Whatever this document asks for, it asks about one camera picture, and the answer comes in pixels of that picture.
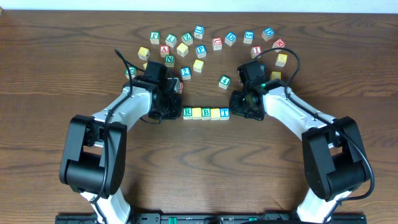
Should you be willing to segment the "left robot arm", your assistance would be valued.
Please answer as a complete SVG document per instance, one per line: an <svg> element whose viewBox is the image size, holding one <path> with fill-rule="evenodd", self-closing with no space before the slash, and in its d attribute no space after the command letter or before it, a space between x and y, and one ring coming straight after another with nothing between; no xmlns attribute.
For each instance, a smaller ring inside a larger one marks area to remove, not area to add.
<svg viewBox="0 0 398 224"><path fill-rule="evenodd" d="M127 132L145 115L158 121L178 118L182 101L176 84L165 65L150 61L143 75L129 77L105 109L71 119L59 179L91 203L98 223L129 221L131 206L120 188Z"/></svg>

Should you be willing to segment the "green B block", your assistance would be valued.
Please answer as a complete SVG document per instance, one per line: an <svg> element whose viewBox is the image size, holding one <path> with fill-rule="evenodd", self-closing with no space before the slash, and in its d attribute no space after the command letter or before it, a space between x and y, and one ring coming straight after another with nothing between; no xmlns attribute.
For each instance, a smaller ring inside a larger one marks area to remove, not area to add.
<svg viewBox="0 0 398 224"><path fill-rule="evenodd" d="M201 109L201 119L202 120L210 120L211 119L211 108L202 108Z"/></svg>

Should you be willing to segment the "green R block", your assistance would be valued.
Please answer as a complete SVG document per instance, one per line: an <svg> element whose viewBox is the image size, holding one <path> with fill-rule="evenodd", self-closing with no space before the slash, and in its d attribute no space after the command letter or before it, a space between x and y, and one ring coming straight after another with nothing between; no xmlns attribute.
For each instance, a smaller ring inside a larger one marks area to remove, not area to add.
<svg viewBox="0 0 398 224"><path fill-rule="evenodd" d="M192 114L192 108L191 107L183 108L182 114L183 114L183 119L193 119L193 114Z"/></svg>

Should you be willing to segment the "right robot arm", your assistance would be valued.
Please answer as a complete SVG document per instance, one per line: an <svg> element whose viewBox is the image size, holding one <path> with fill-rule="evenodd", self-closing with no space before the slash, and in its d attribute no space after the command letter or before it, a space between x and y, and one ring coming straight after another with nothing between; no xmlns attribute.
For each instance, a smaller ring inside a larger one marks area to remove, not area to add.
<svg viewBox="0 0 398 224"><path fill-rule="evenodd" d="M366 156L357 123L322 113L300 99L280 79L270 80L265 66L252 60L238 67L241 91L229 100L232 114L262 121L269 115L302 142L304 172L309 190L295 211L306 223L327 223L339 204L366 181L374 190L374 172Z"/></svg>

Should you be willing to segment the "yellow O block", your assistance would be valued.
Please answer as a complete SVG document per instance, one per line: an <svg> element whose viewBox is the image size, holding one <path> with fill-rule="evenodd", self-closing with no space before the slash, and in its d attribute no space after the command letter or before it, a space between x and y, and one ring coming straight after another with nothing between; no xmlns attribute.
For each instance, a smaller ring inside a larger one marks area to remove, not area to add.
<svg viewBox="0 0 398 224"><path fill-rule="evenodd" d="M192 119L201 119L201 108L192 108Z"/></svg>
<svg viewBox="0 0 398 224"><path fill-rule="evenodd" d="M219 108L212 108L210 110L210 113L211 113L211 120L212 121L220 120L221 114L220 114L220 109Z"/></svg>

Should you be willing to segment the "blue T block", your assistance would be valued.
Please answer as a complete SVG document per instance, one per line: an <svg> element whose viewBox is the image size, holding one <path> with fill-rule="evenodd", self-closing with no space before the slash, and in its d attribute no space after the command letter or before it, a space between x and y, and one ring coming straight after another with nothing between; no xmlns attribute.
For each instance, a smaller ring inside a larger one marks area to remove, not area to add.
<svg viewBox="0 0 398 224"><path fill-rule="evenodd" d="M220 120L229 120L230 110L229 108L220 108Z"/></svg>

